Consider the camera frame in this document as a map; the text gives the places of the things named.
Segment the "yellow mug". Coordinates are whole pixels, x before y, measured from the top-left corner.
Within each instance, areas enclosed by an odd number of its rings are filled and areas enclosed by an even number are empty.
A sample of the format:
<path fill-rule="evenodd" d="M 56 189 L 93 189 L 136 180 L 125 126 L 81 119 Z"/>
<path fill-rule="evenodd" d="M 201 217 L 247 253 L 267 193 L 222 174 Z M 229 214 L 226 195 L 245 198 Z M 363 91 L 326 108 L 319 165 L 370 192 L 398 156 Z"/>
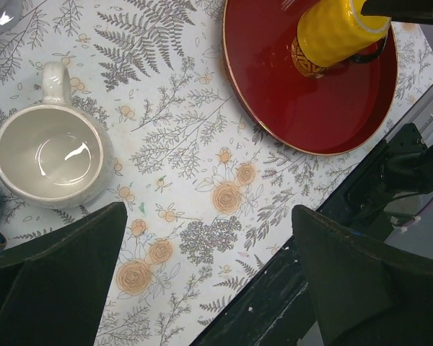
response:
<path fill-rule="evenodd" d="M 322 0 L 300 17 L 291 55 L 305 77 L 319 79 L 345 60 L 369 63 L 385 48 L 390 18 L 361 13 L 364 1 Z"/>

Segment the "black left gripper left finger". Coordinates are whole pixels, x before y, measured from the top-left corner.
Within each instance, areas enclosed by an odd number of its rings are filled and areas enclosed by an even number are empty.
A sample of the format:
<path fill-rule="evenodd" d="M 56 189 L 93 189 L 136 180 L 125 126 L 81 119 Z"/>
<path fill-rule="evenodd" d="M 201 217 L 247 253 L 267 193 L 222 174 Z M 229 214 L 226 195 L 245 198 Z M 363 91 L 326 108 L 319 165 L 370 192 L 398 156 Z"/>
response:
<path fill-rule="evenodd" d="M 0 252 L 0 345 L 93 345 L 126 222 L 114 202 Z"/>

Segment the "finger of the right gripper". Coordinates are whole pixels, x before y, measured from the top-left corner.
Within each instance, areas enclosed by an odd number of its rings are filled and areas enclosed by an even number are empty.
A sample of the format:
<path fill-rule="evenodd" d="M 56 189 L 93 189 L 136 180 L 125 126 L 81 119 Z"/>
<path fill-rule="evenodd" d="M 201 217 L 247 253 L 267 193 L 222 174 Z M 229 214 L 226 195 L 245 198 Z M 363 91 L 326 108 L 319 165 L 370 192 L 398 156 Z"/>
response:
<path fill-rule="evenodd" d="M 433 0 L 368 0 L 360 13 L 389 17 L 394 22 L 433 25 Z"/>

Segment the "white speckled mug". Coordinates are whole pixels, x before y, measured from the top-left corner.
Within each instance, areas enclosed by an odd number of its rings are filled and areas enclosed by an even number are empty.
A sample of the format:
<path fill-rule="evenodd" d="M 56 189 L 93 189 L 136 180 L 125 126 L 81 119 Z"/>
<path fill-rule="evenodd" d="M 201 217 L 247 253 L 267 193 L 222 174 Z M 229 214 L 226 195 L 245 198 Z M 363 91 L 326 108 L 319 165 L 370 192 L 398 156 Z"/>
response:
<path fill-rule="evenodd" d="M 40 208 L 75 208 L 101 194 L 113 178 L 112 141 L 101 124 L 75 107 L 70 75 L 47 62 L 39 104 L 0 127 L 0 180 Z"/>

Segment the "white ribbed mug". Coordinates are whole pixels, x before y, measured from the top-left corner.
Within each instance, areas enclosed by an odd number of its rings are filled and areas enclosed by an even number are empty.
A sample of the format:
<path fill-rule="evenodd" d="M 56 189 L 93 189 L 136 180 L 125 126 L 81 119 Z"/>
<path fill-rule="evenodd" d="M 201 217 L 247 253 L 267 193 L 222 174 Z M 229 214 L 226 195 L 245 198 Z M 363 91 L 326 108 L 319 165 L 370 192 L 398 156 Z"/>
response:
<path fill-rule="evenodd" d="M 0 0 L 0 34 L 19 23 L 22 12 L 22 0 Z"/>

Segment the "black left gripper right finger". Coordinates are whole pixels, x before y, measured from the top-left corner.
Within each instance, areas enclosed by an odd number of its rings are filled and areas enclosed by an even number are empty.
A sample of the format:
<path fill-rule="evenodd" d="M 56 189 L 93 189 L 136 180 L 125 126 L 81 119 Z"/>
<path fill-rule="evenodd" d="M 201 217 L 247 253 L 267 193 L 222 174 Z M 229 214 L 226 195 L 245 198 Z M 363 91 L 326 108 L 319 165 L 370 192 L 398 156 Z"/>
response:
<path fill-rule="evenodd" d="M 324 345 L 433 345 L 433 259 L 303 205 L 292 227 Z"/>

